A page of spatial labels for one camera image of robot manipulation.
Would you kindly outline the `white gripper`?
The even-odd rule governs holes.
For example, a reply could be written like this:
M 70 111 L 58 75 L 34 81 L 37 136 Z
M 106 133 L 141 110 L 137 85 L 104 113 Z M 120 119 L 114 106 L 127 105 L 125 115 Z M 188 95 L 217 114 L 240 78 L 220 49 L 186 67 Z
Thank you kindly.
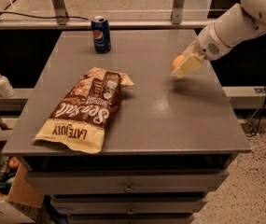
M 184 50 L 185 59 L 172 75 L 175 78 L 182 78 L 189 75 L 203 66 L 203 57 L 195 53 L 198 52 L 208 61 L 215 61 L 231 51 L 217 36 L 215 24 L 209 23 L 197 35 L 195 42 L 191 42 Z

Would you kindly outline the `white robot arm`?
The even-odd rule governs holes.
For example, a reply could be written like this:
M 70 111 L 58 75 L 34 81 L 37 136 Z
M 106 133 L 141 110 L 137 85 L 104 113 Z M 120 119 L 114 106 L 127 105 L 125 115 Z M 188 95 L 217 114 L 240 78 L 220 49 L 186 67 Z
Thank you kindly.
M 266 35 L 266 0 L 240 0 L 206 25 L 172 62 L 172 76 L 182 78 L 228 54 L 240 43 Z

